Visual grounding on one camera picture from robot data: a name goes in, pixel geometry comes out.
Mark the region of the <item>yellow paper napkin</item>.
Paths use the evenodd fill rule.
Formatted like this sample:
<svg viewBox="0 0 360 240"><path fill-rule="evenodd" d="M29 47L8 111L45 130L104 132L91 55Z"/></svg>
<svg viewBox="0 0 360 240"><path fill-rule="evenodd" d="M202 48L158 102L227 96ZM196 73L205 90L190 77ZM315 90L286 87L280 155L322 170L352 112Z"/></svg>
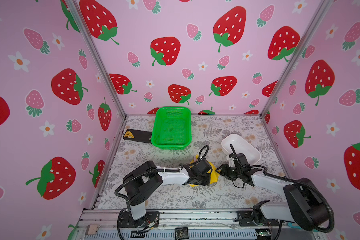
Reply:
<svg viewBox="0 0 360 240"><path fill-rule="evenodd" d="M194 163L195 161L197 161L199 158L199 155L195 155L194 159L191 161L191 164ZM213 184L213 183L216 183L218 181L218 178L219 178L219 174L216 172L216 167L214 166L213 163L211 162L208 162L211 167L212 167L212 170L209 171L209 174L210 174L210 183L209 185Z"/></svg>

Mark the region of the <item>green plastic basket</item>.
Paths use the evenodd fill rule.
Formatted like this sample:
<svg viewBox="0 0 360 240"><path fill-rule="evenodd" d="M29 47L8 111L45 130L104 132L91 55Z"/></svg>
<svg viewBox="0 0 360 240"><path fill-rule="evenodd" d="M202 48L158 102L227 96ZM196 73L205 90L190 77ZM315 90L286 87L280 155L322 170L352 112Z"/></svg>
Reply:
<svg viewBox="0 0 360 240"><path fill-rule="evenodd" d="M183 150L192 141L191 111L185 107L157 110L151 143L162 150Z"/></svg>

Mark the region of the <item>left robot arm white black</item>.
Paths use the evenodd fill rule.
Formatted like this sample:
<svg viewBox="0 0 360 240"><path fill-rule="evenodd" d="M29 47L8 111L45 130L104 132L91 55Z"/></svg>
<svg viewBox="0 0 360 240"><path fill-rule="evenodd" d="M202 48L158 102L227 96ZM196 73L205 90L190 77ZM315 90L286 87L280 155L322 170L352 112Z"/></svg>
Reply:
<svg viewBox="0 0 360 240"><path fill-rule="evenodd" d="M177 168L156 166L147 161L123 178L115 190L115 196L126 201L127 211L134 221L146 216L145 201L162 185L208 186L212 179L213 167L206 156L210 147L205 145L193 163Z"/></svg>

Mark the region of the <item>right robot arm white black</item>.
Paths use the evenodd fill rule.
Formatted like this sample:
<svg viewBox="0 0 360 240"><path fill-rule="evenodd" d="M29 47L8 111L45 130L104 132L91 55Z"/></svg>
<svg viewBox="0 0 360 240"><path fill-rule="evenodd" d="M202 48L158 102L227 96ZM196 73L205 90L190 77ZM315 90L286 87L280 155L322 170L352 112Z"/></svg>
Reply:
<svg viewBox="0 0 360 240"><path fill-rule="evenodd" d="M329 233L335 227L334 211L311 180L289 179L270 174L265 166L251 166L244 154L238 154L233 145L229 162L217 168L226 179L241 180L244 185L267 189L286 199L286 203L269 200L254 205L251 219L260 226L268 220L295 223L306 231Z"/></svg>

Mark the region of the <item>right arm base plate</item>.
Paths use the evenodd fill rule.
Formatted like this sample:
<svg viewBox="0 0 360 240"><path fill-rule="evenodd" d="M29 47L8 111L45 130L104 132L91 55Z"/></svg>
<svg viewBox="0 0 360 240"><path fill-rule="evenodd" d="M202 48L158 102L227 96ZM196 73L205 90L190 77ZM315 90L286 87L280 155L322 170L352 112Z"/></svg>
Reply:
<svg viewBox="0 0 360 240"><path fill-rule="evenodd" d="M241 227L277 227L279 225L278 220L265 219L253 210L237 211L234 222L239 223Z"/></svg>

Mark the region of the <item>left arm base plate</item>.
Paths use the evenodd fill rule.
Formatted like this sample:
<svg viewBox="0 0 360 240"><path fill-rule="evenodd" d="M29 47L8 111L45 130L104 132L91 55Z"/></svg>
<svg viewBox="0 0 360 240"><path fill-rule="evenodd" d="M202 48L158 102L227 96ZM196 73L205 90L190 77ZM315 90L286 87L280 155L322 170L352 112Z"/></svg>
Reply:
<svg viewBox="0 0 360 240"><path fill-rule="evenodd" d="M154 227L157 227L159 219L160 212L148 211L139 220L134 220L131 212L124 211L118 217L118 224L121 228L145 228L152 223L154 223Z"/></svg>

